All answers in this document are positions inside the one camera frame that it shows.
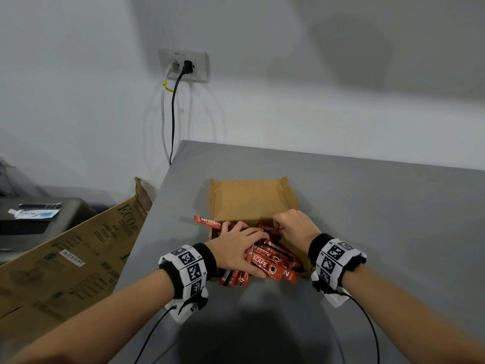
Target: forearm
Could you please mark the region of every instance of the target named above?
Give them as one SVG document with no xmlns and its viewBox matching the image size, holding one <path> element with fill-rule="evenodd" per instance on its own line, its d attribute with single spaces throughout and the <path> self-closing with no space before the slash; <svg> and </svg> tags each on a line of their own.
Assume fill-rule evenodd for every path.
<svg viewBox="0 0 485 364">
<path fill-rule="evenodd" d="M 108 362 L 173 297 L 172 281 L 159 270 L 64 322 L 11 363 Z"/>
<path fill-rule="evenodd" d="M 342 285 L 411 363 L 485 363 L 478 343 L 365 265 Z"/>
</svg>

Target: brown box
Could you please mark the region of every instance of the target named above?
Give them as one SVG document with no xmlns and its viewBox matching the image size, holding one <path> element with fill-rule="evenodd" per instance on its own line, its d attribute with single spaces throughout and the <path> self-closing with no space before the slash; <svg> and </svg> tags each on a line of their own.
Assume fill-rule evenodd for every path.
<svg viewBox="0 0 485 364">
<path fill-rule="evenodd" d="M 33 340 L 109 296 L 151 207 L 136 195 L 0 266 L 0 338 Z"/>
<path fill-rule="evenodd" d="M 248 226 L 256 226 L 258 223 L 273 226 L 273 215 L 298 209 L 298 198 L 286 177 L 244 181 L 210 179 L 207 207 L 212 219 L 218 222 L 244 221 Z M 212 238 L 212 232 L 209 233 L 209 238 Z M 311 263 L 305 253 L 284 238 L 281 243 L 300 257 L 307 272 L 311 271 Z"/>
</svg>

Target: pile of coffee sachets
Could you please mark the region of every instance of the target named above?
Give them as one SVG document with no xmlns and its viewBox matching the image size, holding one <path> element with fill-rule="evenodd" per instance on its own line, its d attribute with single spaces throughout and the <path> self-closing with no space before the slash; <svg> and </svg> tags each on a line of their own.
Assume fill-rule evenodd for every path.
<svg viewBox="0 0 485 364">
<path fill-rule="evenodd" d="M 211 227 L 212 239 L 221 235 L 222 223 L 199 216 L 194 216 L 193 221 Z M 234 225 L 235 223 L 231 223 L 228 229 L 231 230 Z M 259 240 L 245 251 L 244 257 L 276 281 L 284 278 L 295 284 L 298 273 L 304 271 L 300 259 L 278 244 L 281 239 L 278 229 L 263 224 L 259 224 L 257 227 L 267 232 L 270 235 L 270 240 Z M 220 284 L 227 287 L 246 286 L 249 280 L 249 273 L 247 272 L 226 271 L 219 268 L 217 272 L 218 276 L 221 277 Z"/>
</svg>

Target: black and white wristband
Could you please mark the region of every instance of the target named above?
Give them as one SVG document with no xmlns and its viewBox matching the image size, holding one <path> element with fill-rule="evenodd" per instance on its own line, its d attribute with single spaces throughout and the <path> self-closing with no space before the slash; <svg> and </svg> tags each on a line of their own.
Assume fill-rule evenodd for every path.
<svg viewBox="0 0 485 364">
<path fill-rule="evenodd" d="M 183 245 L 159 260 L 174 285 L 175 296 L 165 307 L 178 323 L 183 323 L 208 301 L 206 281 L 215 276 L 215 258 L 205 244 Z"/>
<path fill-rule="evenodd" d="M 355 249 L 341 239 L 334 239 L 328 234 L 317 236 L 308 250 L 308 257 L 316 266 L 311 275 L 313 286 L 334 306 L 342 305 L 348 293 L 342 287 L 342 277 L 345 271 L 353 271 L 358 265 L 364 264 L 367 255 Z"/>
</svg>

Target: gray table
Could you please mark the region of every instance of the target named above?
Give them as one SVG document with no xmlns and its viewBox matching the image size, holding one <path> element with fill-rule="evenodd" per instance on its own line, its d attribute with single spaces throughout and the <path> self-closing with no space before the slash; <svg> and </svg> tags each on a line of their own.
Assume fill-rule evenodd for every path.
<svg viewBox="0 0 485 364">
<path fill-rule="evenodd" d="M 155 271 L 177 246 L 207 240 L 192 215 L 209 217 L 211 177 L 283 176 L 321 230 L 365 251 L 371 267 L 484 341 L 484 171 L 184 141 L 116 290 Z M 183 326 L 168 317 L 157 327 L 140 363 L 376 361 L 359 308 L 332 308 L 309 282 L 208 289 L 209 304 Z M 133 363 L 162 313 L 112 362 Z M 377 331 L 381 361 L 407 362 Z"/>
</svg>

